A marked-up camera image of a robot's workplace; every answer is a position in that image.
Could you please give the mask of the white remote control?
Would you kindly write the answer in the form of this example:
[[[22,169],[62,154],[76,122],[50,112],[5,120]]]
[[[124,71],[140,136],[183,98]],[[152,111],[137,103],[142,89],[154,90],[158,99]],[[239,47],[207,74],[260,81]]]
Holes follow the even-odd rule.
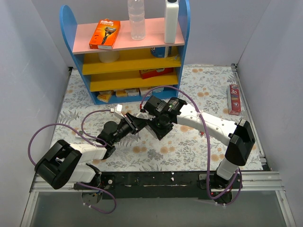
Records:
[[[147,113],[138,113],[138,114],[136,115],[136,117],[142,118],[142,119],[146,119],[146,120],[152,120],[152,119],[153,119],[153,117],[152,117],[151,115],[147,114]],[[157,138],[156,133],[152,130],[152,128],[151,128],[149,125],[147,125],[147,126],[145,127],[145,129],[146,129],[146,130],[147,130],[155,139]]]

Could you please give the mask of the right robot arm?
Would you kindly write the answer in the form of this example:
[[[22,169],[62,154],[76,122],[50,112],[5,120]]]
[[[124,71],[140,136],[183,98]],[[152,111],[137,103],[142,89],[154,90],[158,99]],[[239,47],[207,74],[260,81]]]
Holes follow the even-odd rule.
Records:
[[[255,137],[248,121],[242,119],[233,122],[207,113],[199,114],[192,105],[176,97],[165,102],[151,96],[143,110],[153,116],[149,127],[159,140],[168,134],[173,124],[179,124],[200,132],[208,132],[209,136],[227,146],[225,157],[214,176],[214,182],[220,188],[227,187],[238,167],[246,165],[255,144]]]

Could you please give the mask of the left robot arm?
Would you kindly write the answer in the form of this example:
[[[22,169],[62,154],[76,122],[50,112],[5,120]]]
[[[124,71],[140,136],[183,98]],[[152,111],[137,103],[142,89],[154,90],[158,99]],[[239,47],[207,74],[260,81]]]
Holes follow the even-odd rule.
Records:
[[[136,134],[148,125],[149,119],[126,114],[117,124],[108,121],[94,144],[70,144],[58,140],[36,163],[35,173],[54,189],[68,182],[83,182],[90,189],[100,186],[98,170],[88,164],[93,159],[105,160],[116,150],[115,144],[128,134]]]

